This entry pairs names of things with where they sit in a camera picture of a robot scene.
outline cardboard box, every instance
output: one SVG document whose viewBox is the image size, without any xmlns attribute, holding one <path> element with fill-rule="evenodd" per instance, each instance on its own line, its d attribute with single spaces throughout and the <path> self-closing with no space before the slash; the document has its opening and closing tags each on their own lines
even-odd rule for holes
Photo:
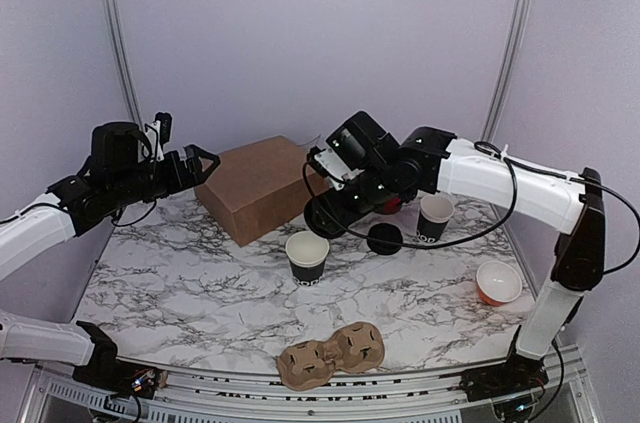
<svg viewBox="0 0 640 423">
<path fill-rule="evenodd" d="M 220 166 L 195 189 L 200 202 L 239 245 L 245 246 L 304 210 L 310 195 L 302 180 L 306 152 L 284 136 L 220 155 Z M 327 189 L 307 169 L 314 193 Z"/>
</svg>

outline marble tabletop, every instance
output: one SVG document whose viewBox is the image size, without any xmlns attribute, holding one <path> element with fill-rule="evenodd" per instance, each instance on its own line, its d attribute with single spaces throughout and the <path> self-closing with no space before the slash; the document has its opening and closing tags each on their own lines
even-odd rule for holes
<svg viewBox="0 0 640 423">
<path fill-rule="evenodd" d="M 392 217 L 370 215 L 353 228 L 366 232 L 374 221 L 392 220 L 409 232 L 417 205 Z M 145 211 L 134 205 L 121 223 Z M 476 233 L 493 220 L 488 205 L 457 198 L 443 240 Z M 518 300 L 500 308 L 477 296 L 481 263 L 497 259 L 521 273 L 500 230 L 451 248 L 392 256 L 343 236 L 331 241 L 320 283 L 299 287 L 284 243 L 303 229 L 300 216 L 239 248 L 192 192 L 160 200 L 144 221 L 114 231 L 76 318 L 98 324 L 121 357 L 269 374 L 286 346 L 368 321 L 386 345 L 380 370 L 398 372 L 503 357 L 533 306 L 526 283 Z"/>
</svg>

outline white wall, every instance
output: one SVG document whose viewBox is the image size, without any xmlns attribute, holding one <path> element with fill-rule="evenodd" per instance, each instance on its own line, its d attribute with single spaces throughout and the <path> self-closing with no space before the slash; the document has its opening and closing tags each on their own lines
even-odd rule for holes
<svg viewBox="0 0 640 423">
<path fill-rule="evenodd" d="M 640 207 L 640 0 L 533 0 L 524 44 L 496 136 L 510 152 L 581 171 Z M 626 259 L 638 230 L 605 201 L 606 261 Z M 512 223 L 538 282 L 553 263 L 556 235 L 525 218 Z M 570 326 L 606 422 L 640 415 L 640 262 L 606 277 Z"/>
<path fill-rule="evenodd" d="M 480 136 L 514 0 L 118 0 L 141 109 L 220 151 L 367 109 Z"/>
<path fill-rule="evenodd" d="M 75 173 L 91 130 L 126 119 L 101 0 L 0 0 L 0 215 Z M 0 283 L 0 308 L 68 321 L 108 224 Z M 0 422 L 15 421 L 30 367 L 0 362 Z"/>
</svg>

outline white paper cup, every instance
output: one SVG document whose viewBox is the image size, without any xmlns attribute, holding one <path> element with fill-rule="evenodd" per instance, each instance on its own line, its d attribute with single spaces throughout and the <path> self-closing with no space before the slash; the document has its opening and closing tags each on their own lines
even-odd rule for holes
<svg viewBox="0 0 640 423">
<path fill-rule="evenodd" d="M 294 281 L 300 286 L 318 284 L 329 254 L 329 241 L 311 231 L 292 235 L 285 245 Z"/>
<path fill-rule="evenodd" d="M 420 216 L 416 235 L 422 241 L 435 243 L 444 233 L 456 208 L 448 198 L 425 195 L 420 200 Z"/>
</svg>

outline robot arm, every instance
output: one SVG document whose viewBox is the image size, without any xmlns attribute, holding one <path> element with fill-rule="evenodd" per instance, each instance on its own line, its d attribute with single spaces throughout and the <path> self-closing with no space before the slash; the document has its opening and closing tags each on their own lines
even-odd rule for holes
<svg viewBox="0 0 640 423">
<path fill-rule="evenodd" d="M 327 150 L 311 150 L 309 164 L 330 178 L 332 188 L 305 207 L 309 228 L 325 238 L 341 236 L 392 198 L 412 200 L 418 190 L 470 196 L 503 208 L 512 201 L 511 173 L 501 161 L 505 152 L 486 154 L 452 133 L 422 127 L 400 145 L 368 114 L 359 112 L 331 134 L 327 144 Z M 580 183 L 599 183 L 598 173 L 585 169 L 578 175 L 509 159 L 518 184 L 515 211 L 560 233 L 556 262 L 506 362 L 464 373 L 462 387 L 470 401 L 525 391 L 540 381 L 546 384 L 544 356 L 604 272 L 602 194 Z"/>
<path fill-rule="evenodd" d="M 177 151 L 164 153 L 171 131 L 167 113 L 158 113 L 145 130 L 128 122 L 95 128 L 91 156 L 79 173 L 55 183 L 0 224 L 0 281 L 104 218 L 118 218 L 127 205 L 153 202 L 204 183 L 220 164 L 218 156 L 195 145 L 185 148 L 185 159 Z M 201 158 L 212 164 L 203 169 Z M 76 379 L 84 374 L 85 381 L 115 389 L 118 378 L 104 372 L 105 364 L 107 371 L 117 372 L 116 353 L 113 342 L 90 323 L 55 324 L 0 309 L 0 359 L 70 363 L 82 367 Z"/>
</svg>

